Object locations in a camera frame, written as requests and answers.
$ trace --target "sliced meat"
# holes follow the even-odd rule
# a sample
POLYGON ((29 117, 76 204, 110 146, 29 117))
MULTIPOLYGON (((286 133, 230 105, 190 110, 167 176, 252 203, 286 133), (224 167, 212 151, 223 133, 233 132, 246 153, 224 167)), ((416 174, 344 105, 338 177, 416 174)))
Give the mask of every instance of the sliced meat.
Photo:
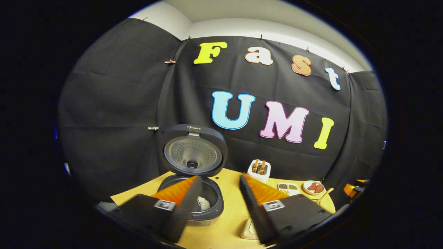
POLYGON ((312 183, 309 188, 307 188, 308 190, 315 190, 317 188, 317 183, 312 183))
POLYGON ((319 185, 317 185, 314 193, 320 193, 321 191, 323 191, 323 187, 319 184, 319 185))

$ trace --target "foam letter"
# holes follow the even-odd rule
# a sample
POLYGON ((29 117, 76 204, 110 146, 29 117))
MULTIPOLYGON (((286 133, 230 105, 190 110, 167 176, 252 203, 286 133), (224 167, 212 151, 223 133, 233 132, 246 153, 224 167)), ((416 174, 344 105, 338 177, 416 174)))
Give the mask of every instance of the foam letter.
POLYGON ((273 132, 275 126, 279 139, 291 129, 289 134, 285 137, 286 141, 291 143, 301 143, 303 140, 303 124, 309 111, 303 107, 296 107, 291 115, 286 118, 283 105, 280 102, 268 101, 266 102, 266 106, 269 109, 268 119, 266 120, 264 129, 260 131, 260 136, 273 138, 275 136, 275 133, 273 132))
POLYGON ((225 42, 220 43, 202 43, 200 44, 200 53, 198 57, 194 60, 194 64, 208 64, 212 62, 210 55, 212 57, 217 57, 220 54, 220 48, 227 48, 228 44, 225 42))
POLYGON ((329 75, 329 81, 331 82, 331 86, 335 90, 339 91, 341 89, 341 87, 340 87, 339 84, 337 84, 337 80, 336 79, 338 79, 338 75, 334 72, 334 69, 328 67, 328 68, 325 68, 325 71, 329 75))
POLYGON ((241 101, 240 114, 236 120, 230 120, 226 117, 228 110, 228 101, 232 98, 232 94, 224 91, 215 91, 212 93, 214 98, 214 106, 212 108, 212 120, 222 128, 229 130, 240 129, 246 125, 249 119, 251 104, 255 101, 255 97, 249 94, 239 94, 238 99, 241 101))
POLYGON ((294 73, 298 73, 304 76, 308 76, 311 74, 312 70, 309 66, 311 64, 311 60, 308 57, 301 56, 299 54, 294 55, 292 57, 291 68, 294 73))
POLYGON ((334 126, 334 121, 328 117, 324 117, 322 118, 322 123, 323 123, 322 131, 320 132, 319 140, 315 142, 314 147, 317 149, 324 150, 326 149, 327 146, 326 141, 328 140, 331 127, 334 126))
POLYGON ((264 47, 250 47, 245 55, 245 59, 252 63, 261 63, 263 65, 271 65, 274 61, 271 60, 271 52, 264 47))

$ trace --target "rice cooker lid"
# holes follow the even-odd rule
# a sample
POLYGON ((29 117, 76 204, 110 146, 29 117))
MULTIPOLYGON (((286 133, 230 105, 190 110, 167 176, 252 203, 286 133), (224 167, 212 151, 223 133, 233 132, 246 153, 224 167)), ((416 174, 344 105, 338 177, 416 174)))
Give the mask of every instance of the rice cooker lid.
POLYGON ((179 124, 162 135, 159 152, 164 166, 178 175, 211 177, 222 170, 228 150, 216 130, 179 124))

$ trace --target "wooden table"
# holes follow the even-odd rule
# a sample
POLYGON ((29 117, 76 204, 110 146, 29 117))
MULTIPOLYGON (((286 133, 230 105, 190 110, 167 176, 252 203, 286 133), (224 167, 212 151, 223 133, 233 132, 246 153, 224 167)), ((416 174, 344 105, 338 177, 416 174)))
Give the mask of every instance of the wooden table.
MULTIPOLYGON (((173 174, 172 172, 165 173, 138 187, 111 196, 111 198, 120 206, 137 194, 153 195, 157 192, 161 182, 173 174)), ((210 226, 186 226, 177 243, 179 246, 191 249, 265 248, 264 245, 260 245, 258 239, 248 240, 240 237, 246 221, 250 219, 248 209, 239 188, 240 175, 242 174, 243 173, 237 171, 222 169, 218 175, 210 177, 221 189, 225 209, 210 226)), ((304 181, 269 178, 266 184, 277 188, 277 184, 281 182, 297 185, 300 193, 309 198, 320 198, 326 192, 323 191, 323 193, 319 195, 309 195, 302 190, 304 181)), ((330 213, 335 213, 335 207, 329 195, 325 196, 320 204, 325 210, 330 213)))

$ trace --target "black curtain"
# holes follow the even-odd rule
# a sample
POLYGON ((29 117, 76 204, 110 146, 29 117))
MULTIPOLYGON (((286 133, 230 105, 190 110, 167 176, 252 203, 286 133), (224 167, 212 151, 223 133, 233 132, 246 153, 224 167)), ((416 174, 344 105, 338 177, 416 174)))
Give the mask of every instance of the black curtain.
POLYGON ((74 177, 94 199, 159 176, 156 106, 180 40, 147 22, 126 19, 78 60, 58 105, 59 139, 74 177))
POLYGON ((98 39, 73 68, 60 97, 59 134, 73 175, 100 200, 165 173, 157 162, 155 141, 176 124, 219 131, 228 145, 228 169, 246 172, 251 161, 260 158, 271 163, 273 178, 324 179, 327 187, 339 189, 356 175, 369 176, 377 166, 385 115, 372 72, 348 75, 304 49, 259 38, 217 36, 180 42, 151 23, 126 19, 98 39), (212 63, 194 64, 200 44, 210 42, 226 42, 227 47, 212 63), (273 64, 246 61, 249 47, 268 49, 273 64), (291 69, 296 54, 310 59, 310 75, 291 69), (176 64, 164 63, 170 59, 176 64), (338 75, 339 91, 331 86, 325 71, 329 67, 338 75), (239 94, 256 98, 244 127, 230 130, 214 123, 214 91, 233 95, 226 110, 231 120, 239 116, 239 94), (286 117, 297 107, 309 110, 302 142, 259 135, 268 116, 267 101, 280 102, 286 117), (318 149, 314 144, 324 117, 334 126, 327 147, 318 149))

